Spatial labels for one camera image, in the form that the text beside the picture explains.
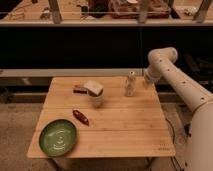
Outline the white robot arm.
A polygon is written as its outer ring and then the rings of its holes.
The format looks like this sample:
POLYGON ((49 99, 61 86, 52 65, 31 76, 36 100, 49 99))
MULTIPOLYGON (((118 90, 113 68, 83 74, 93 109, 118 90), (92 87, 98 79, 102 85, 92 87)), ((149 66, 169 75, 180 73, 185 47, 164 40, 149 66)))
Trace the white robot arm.
POLYGON ((177 58, 178 52, 174 47, 151 50, 144 78, 152 84, 164 77, 193 112, 184 171, 213 171, 213 93, 176 67, 177 58))

